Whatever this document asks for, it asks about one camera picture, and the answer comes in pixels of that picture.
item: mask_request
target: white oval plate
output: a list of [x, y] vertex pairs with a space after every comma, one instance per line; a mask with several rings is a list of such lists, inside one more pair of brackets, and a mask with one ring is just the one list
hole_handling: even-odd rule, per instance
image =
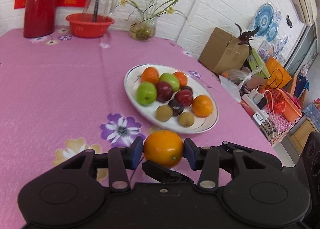
[[[188, 86], [192, 87], [193, 89], [193, 98], [196, 98], [198, 95], [209, 96], [213, 103], [213, 113], [205, 118], [200, 118], [195, 116], [195, 123], [188, 128], [185, 128], [179, 125], [178, 117], [172, 117], [166, 122], [158, 121], [155, 118], [156, 109], [159, 106], [166, 103], [160, 103], [158, 101], [155, 101], [148, 106], [142, 106], [136, 101], [137, 88], [141, 83], [140, 76], [142, 75], [143, 71], [147, 67], [155, 67], [159, 71], [160, 75], [163, 73], [173, 74], [174, 72], [179, 71], [175, 68], [158, 65], [158, 64], [139, 65], [139, 66], [133, 67], [128, 71], [128, 73], [125, 75], [125, 78], [124, 78], [124, 89], [125, 89], [125, 92], [127, 93], [127, 96], [130, 102], [138, 110], [138, 112], [142, 114], [142, 116], [144, 116], [150, 122], [152, 122], [153, 124], [157, 125], [162, 129], [172, 130], [173, 132], [181, 133], [181, 134], [202, 133], [210, 130], [217, 123], [219, 118], [219, 109], [215, 99], [212, 97], [212, 95], [208, 92], [208, 90], [202, 84], [200, 84], [197, 80], [193, 79], [187, 73], [185, 74], [188, 77]], [[191, 111], [191, 107], [190, 106], [186, 107], [184, 112], [186, 111]]]

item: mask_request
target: wooden cabinet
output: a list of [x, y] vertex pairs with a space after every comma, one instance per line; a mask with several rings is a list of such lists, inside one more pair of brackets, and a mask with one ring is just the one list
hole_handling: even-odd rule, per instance
[[292, 144], [297, 149], [299, 155], [302, 153], [310, 132], [319, 132], [309, 117], [305, 122], [290, 136]]

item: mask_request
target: glass vase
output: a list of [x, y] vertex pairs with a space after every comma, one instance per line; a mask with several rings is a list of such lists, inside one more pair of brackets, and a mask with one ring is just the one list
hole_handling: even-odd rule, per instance
[[157, 18], [149, 19], [148, 15], [136, 17], [130, 26], [130, 35], [135, 40], [147, 41], [156, 34]]

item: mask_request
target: blue decorative plate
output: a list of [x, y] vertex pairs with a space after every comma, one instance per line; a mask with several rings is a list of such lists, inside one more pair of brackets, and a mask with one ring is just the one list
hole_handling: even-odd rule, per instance
[[275, 14], [273, 15], [273, 21], [278, 23], [281, 20], [281, 11], [275, 11]]
[[259, 26], [259, 31], [256, 34], [258, 37], [262, 37], [268, 33], [273, 22], [273, 14], [274, 10], [270, 4], [262, 6], [256, 14], [254, 29]]
[[270, 31], [267, 33], [267, 36], [266, 36], [267, 41], [268, 42], [273, 41], [276, 38], [276, 36], [278, 35], [278, 31], [279, 31], [278, 23], [273, 22], [271, 24]]

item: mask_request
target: pink tablecloth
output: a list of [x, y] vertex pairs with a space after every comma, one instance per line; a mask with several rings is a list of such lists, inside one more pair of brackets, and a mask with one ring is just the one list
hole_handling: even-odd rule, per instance
[[[81, 39], [58, 28], [33, 40], [23, 38], [22, 30], [12, 30], [0, 38], [0, 48], [1, 228], [23, 226], [18, 192], [53, 165], [88, 147], [107, 152], [112, 142], [125, 144], [137, 135], [147, 136], [152, 124], [131, 106], [123, 87], [125, 74], [138, 64], [193, 71], [200, 82], [212, 87], [208, 90], [220, 118], [210, 131], [190, 136], [198, 146], [230, 141], [276, 154], [212, 73], [172, 41], [138, 42], [120, 31]], [[112, 135], [115, 125], [130, 127], [130, 137]], [[194, 181], [200, 174], [192, 172], [185, 159], [175, 170]], [[107, 170], [100, 170], [98, 179], [106, 185]], [[150, 180], [139, 167], [132, 181]], [[229, 174], [220, 172], [220, 185], [229, 180]]]

